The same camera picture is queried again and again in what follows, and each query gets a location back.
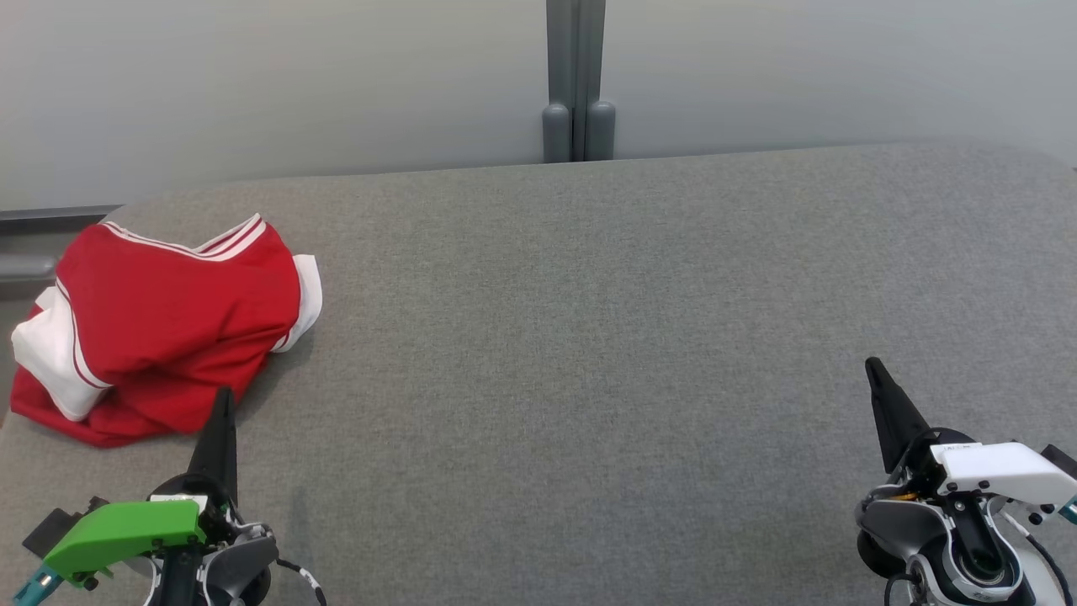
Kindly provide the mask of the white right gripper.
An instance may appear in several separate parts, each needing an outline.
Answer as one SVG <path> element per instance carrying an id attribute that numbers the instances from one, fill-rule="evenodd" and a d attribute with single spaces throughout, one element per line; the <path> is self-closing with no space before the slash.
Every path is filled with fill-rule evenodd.
<path id="1" fill-rule="evenodd" d="M 885 473 L 920 498 L 952 494 L 1001 497 L 1030 513 L 1061 515 L 1077 507 L 1077 459 L 1047 443 L 984 443 L 957 429 L 931 431 L 882 360 L 865 360 L 878 446 Z"/>

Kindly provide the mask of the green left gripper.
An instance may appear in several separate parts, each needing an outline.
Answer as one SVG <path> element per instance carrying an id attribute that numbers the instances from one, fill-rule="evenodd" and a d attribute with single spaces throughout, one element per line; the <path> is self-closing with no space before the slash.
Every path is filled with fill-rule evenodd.
<path id="1" fill-rule="evenodd" d="M 64 577 L 64 583 L 92 591 L 111 566 L 146 556 L 162 574 L 172 548 L 208 552 L 230 542 L 238 520 L 237 427 L 234 391 L 216 391 L 210 417 L 196 443 L 188 473 L 181 473 L 146 501 L 90 499 L 85 513 L 55 509 L 24 538 L 24 548 Z"/>

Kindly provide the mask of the red white basketball jersey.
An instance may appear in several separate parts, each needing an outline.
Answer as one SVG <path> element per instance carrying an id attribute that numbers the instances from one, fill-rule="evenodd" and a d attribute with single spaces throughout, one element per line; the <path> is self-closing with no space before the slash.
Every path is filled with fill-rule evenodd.
<path id="1" fill-rule="evenodd" d="M 100 449 L 198 433 L 322 306 L 318 260 L 260 215 L 200 246 L 95 224 L 12 332 L 10 411 Z"/>

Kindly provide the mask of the grey metal partition post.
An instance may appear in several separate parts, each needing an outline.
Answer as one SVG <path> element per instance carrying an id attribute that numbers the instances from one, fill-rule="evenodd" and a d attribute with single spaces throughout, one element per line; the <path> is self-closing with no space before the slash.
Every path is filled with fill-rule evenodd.
<path id="1" fill-rule="evenodd" d="M 607 0 L 545 0 L 545 12 L 543 161 L 612 160 L 616 109 L 601 93 Z"/>
<path id="2" fill-rule="evenodd" d="M 100 222 L 116 205 L 88 205 L 47 210 L 0 210 L 0 239 L 12 237 L 46 237 L 76 234 Z M 53 279 L 59 257 L 56 254 L 5 252 L 0 246 L 0 284 L 28 283 Z"/>

